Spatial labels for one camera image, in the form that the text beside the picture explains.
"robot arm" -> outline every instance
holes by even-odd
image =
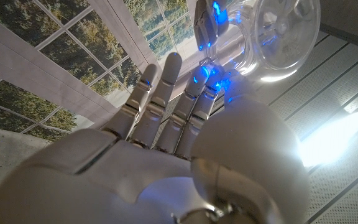
[[[196,7],[203,50],[227,30],[226,2]],[[152,149],[180,67],[170,54],[146,104],[149,65],[102,130],[77,131],[23,162],[0,186],[0,223],[301,223],[298,139],[236,70],[201,61]],[[225,110],[209,119],[221,88]]]

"bright light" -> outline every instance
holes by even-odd
[[[289,73],[288,75],[283,75],[283,76],[280,76],[280,77],[263,77],[263,78],[261,78],[261,80],[264,81],[264,82],[277,82],[277,81],[283,80],[284,78],[287,78],[287,77],[291,76],[295,72],[296,71],[293,71],[293,72]]]
[[[336,121],[301,144],[300,156],[305,167],[333,162],[347,148],[350,138],[358,131],[358,112]]]

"clear glass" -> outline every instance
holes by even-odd
[[[266,82],[286,78],[316,42],[318,0],[237,0],[227,11],[229,28],[207,55],[243,75]]]

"window pane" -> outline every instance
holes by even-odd
[[[170,30],[178,49],[178,53],[183,60],[186,60],[190,55],[197,53],[197,41],[194,35],[190,15],[179,20],[176,24],[171,26]]]
[[[125,60],[122,64],[118,65],[113,71],[112,74],[115,75],[118,80],[124,84],[129,90],[133,90],[136,86],[137,81],[142,76],[139,69],[129,58]]]
[[[59,29],[31,0],[0,0],[0,23],[33,46]]]
[[[127,55],[95,11],[70,28],[70,32],[108,68]]]
[[[124,0],[146,40],[160,33],[166,25],[155,0]]]
[[[44,47],[41,52],[86,85],[104,72],[66,33]]]
[[[62,131],[57,131],[53,129],[43,128],[41,126],[36,126],[25,134],[29,134],[38,138],[46,139],[49,141],[57,141],[67,135],[68,133],[64,133]]]
[[[86,0],[40,0],[40,2],[62,24],[66,24],[89,6]]]
[[[188,11],[186,0],[160,0],[160,2],[169,24]]]
[[[102,79],[90,86],[99,95],[103,96],[116,108],[123,105],[130,93],[122,87],[110,74],[105,75]]]
[[[31,125],[33,122],[0,109],[0,129],[19,133]]]
[[[57,105],[8,82],[0,82],[0,105],[35,121],[46,118]]]
[[[71,131],[78,127],[76,119],[76,114],[66,109],[60,109],[44,122],[44,125]]]
[[[157,58],[158,63],[163,67],[165,60],[168,57],[170,52],[174,52],[175,48],[173,46],[172,40],[168,34],[168,31],[165,31],[161,36],[157,37],[149,43],[150,48],[152,49],[155,57]]]

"blue led light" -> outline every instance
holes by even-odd
[[[212,3],[212,6],[216,11],[216,16],[215,16],[216,22],[218,24],[222,24],[223,22],[226,22],[227,11],[226,10],[221,11],[221,6],[216,1]]]
[[[277,39],[277,36],[275,35],[273,38],[271,38],[270,40],[266,40],[265,42],[262,42],[262,45],[265,46],[266,44],[271,44],[274,42],[274,40]]]
[[[208,78],[209,77],[209,71],[205,66],[201,66],[201,68],[203,69],[203,74]]]
[[[221,7],[219,6],[219,4],[218,4],[217,2],[213,2],[213,3],[212,3],[212,6],[215,8],[216,14],[217,14],[217,15],[220,15],[220,13],[221,13]]]

